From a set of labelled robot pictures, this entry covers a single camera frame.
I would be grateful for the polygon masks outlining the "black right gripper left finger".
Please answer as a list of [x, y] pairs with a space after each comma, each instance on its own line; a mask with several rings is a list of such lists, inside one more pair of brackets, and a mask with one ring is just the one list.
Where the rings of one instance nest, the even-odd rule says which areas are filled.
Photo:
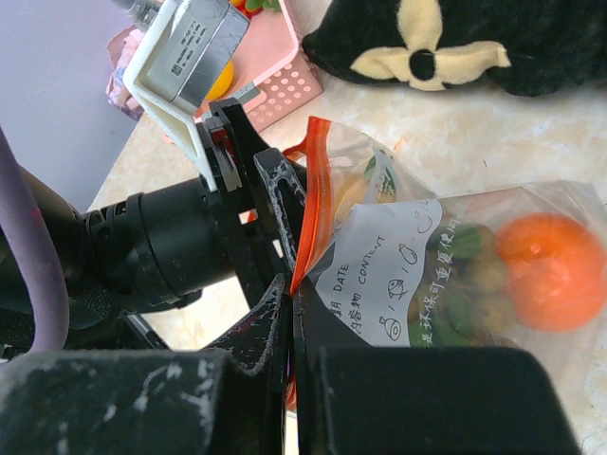
[[290, 304], [278, 274], [258, 303], [201, 351], [213, 362], [201, 417], [205, 454], [285, 452], [289, 340]]

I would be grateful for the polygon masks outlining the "orange persimmon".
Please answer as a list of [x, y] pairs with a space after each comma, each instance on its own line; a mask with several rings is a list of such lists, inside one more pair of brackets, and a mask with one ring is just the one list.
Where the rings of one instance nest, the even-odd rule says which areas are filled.
[[506, 292], [523, 326], [541, 332], [576, 330], [606, 303], [606, 246], [580, 222], [538, 212], [497, 233], [508, 273]]

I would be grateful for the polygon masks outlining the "clear zip bag orange zipper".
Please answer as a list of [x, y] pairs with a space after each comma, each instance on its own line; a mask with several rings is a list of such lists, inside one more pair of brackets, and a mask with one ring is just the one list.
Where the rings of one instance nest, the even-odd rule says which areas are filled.
[[306, 171], [291, 284], [376, 347], [513, 347], [566, 409], [602, 408], [591, 342], [606, 325], [606, 208], [556, 180], [435, 195], [396, 153], [312, 117], [285, 151]]

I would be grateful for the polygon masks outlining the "yellow lemon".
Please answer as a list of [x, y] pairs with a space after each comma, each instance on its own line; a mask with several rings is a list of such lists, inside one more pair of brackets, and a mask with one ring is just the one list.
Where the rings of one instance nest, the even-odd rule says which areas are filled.
[[234, 64], [232, 61], [228, 61], [217, 80], [212, 85], [208, 94], [205, 96], [204, 101], [214, 101], [220, 100], [224, 97], [231, 88], [231, 85], [234, 81]]

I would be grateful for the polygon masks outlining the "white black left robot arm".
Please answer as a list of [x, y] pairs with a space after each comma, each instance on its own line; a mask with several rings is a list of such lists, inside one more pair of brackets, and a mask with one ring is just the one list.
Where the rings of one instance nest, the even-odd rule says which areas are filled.
[[234, 100], [195, 135], [218, 188], [196, 176], [80, 213], [1, 145], [1, 341], [24, 352], [100, 348], [132, 315], [184, 308], [239, 278], [249, 302], [294, 259], [305, 169]]

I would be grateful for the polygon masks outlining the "brown longan bunch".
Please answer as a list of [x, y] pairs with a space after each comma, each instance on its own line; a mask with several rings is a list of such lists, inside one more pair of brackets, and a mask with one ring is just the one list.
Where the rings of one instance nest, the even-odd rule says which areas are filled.
[[443, 222], [426, 245], [425, 268], [408, 310], [413, 347], [513, 347], [508, 273], [496, 236], [482, 224]]

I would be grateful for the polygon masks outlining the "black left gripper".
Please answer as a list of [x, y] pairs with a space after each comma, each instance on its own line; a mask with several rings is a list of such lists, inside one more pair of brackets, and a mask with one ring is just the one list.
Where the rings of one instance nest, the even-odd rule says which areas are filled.
[[83, 288], [114, 312], [184, 307], [236, 277], [249, 305], [289, 274], [306, 176], [255, 131], [241, 104], [216, 101], [196, 133], [209, 176], [137, 193], [83, 220]]

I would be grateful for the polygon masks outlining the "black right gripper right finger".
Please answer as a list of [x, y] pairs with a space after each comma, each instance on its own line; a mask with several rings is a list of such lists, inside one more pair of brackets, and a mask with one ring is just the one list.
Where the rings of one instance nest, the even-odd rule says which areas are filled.
[[348, 329], [303, 280], [293, 297], [294, 362], [302, 454], [371, 454], [377, 349]]

